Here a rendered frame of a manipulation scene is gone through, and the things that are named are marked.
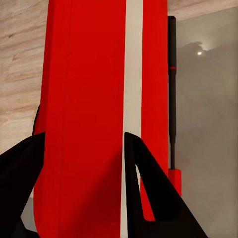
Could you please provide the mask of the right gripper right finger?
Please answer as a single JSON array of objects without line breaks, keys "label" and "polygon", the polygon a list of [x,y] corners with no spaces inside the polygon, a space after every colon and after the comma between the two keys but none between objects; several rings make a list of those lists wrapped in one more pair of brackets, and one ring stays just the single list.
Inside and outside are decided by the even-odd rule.
[{"label": "right gripper right finger", "polygon": [[[208,238],[143,140],[124,134],[128,238]],[[155,221],[143,215],[138,166]]]}]

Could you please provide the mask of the radio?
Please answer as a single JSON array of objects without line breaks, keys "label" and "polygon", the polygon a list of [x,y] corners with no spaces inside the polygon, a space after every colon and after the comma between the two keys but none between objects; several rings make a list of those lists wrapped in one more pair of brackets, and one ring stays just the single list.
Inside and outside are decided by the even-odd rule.
[{"label": "radio", "polygon": [[[176,74],[167,0],[49,0],[32,132],[46,132],[33,196],[40,238],[128,238],[125,132],[143,140],[181,195]],[[144,218],[155,221],[136,171]]]}]

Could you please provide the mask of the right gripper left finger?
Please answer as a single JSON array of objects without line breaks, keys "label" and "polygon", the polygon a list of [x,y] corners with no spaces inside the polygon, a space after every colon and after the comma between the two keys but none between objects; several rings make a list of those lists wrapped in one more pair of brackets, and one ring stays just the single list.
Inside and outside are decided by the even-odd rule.
[{"label": "right gripper left finger", "polygon": [[44,165],[45,133],[0,155],[0,238],[11,238]]}]

